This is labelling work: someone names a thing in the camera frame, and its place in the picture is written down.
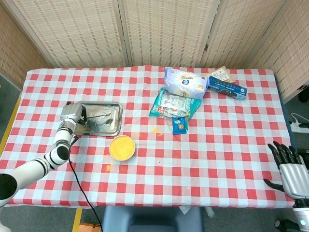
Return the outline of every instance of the silver tray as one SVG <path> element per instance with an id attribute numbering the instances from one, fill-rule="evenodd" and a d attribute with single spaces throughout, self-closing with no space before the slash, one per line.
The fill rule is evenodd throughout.
<path id="1" fill-rule="evenodd" d="M 87 122 L 76 124 L 74 133 L 81 135 L 115 136 L 121 128 L 123 107 L 113 101 L 80 101 L 86 108 Z"/>

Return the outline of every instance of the chair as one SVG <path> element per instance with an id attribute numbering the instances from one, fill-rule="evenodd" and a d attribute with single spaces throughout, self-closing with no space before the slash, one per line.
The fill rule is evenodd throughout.
<path id="1" fill-rule="evenodd" d="M 202 209 L 184 215 L 178 207 L 107 206 L 104 232 L 204 232 Z"/>

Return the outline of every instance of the tablecloth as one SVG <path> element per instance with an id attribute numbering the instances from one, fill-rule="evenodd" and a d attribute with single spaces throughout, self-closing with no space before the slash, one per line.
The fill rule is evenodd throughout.
<path id="1" fill-rule="evenodd" d="M 112 137 L 86 135 L 70 155 L 93 205 L 290 207 L 291 199 L 263 182 L 280 181 L 267 143 L 290 144 L 273 72 L 229 71 L 236 84 L 248 88 L 247 98 L 207 90 L 189 132 L 172 135 L 171 119 L 148 116 L 164 84 L 164 67 L 31 70 L 0 172 L 53 148 L 67 101 L 115 101 L 124 108 L 119 134 L 134 139 L 135 155 L 115 161 L 109 155 Z M 20 190 L 10 204 L 87 206 L 67 163 Z"/>

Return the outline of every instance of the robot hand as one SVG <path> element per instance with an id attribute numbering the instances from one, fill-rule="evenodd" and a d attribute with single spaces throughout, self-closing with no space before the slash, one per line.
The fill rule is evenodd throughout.
<path id="1" fill-rule="evenodd" d="M 10 173 L 0 174 L 0 212 L 20 189 L 28 187 L 69 160 L 71 146 L 78 139 L 73 134 L 75 126 L 77 123 L 85 125 L 86 109 L 81 103 L 67 102 L 62 109 L 60 119 L 53 150 L 43 157 L 26 162 Z M 10 229 L 0 222 L 0 232 L 10 232 Z"/>
<path id="2" fill-rule="evenodd" d="M 294 214 L 301 231 L 309 231 L 309 174 L 295 148 L 274 142 L 276 148 L 268 144 L 280 172 L 282 185 L 268 179 L 264 182 L 293 199 Z"/>

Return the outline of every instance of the yellow bowl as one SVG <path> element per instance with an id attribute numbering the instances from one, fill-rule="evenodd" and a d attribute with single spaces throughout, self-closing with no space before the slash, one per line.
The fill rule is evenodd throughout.
<path id="1" fill-rule="evenodd" d="M 110 155 L 118 161 L 128 160 L 135 152 L 135 143 L 132 138 L 120 135 L 114 138 L 110 144 Z"/>

